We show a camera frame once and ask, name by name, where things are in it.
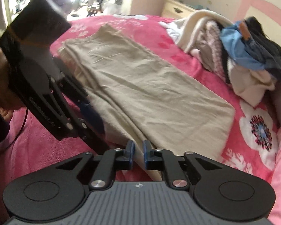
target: dresser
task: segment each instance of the dresser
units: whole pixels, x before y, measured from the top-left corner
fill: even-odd
[[[194,11],[195,9],[175,0],[164,0],[161,16],[164,18],[182,19]]]

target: drawer handle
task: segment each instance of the drawer handle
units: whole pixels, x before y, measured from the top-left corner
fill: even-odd
[[[174,10],[175,10],[176,13],[183,13],[183,11],[179,8],[174,7]]]

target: flower center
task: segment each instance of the flower center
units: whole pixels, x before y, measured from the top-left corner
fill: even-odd
[[[263,117],[259,115],[252,116],[250,124],[251,124],[252,134],[254,134],[256,137],[255,142],[259,146],[262,146],[263,149],[266,149],[269,152],[272,148],[273,138],[271,136],[270,130],[268,129],[267,125],[264,122]]]

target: black cable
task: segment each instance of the black cable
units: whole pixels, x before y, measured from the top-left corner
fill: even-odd
[[[17,141],[18,137],[20,136],[20,134],[24,130],[24,126],[25,126],[25,123],[26,123],[26,120],[27,120],[27,116],[28,116],[28,108],[26,108],[25,118],[24,118],[24,121],[23,121],[23,124],[22,124],[22,127],[21,127],[20,131],[18,132],[18,134],[16,135],[14,140],[3,151],[0,152],[0,155],[2,155],[9,147],[11,147]]]

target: pink bedspread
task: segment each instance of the pink bedspread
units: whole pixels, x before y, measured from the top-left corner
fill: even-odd
[[[170,22],[154,16],[99,16],[77,20],[53,43],[51,51],[57,55],[62,41],[90,36],[100,26],[109,23],[233,105],[235,120],[220,161],[270,182],[277,152],[277,128],[265,105],[261,103],[253,109],[242,101],[218,76],[204,70],[197,59],[180,50],[158,24],[159,21]],[[13,140],[24,116],[25,109],[15,112],[8,139],[0,144],[0,149]],[[0,155],[0,223],[7,219],[2,193],[10,181],[85,151],[90,151],[90,148],[80,139],[57,141],[29,112],[24,132],[12,147]],[[118,173],[117,179],[149,180],[139,167]]]

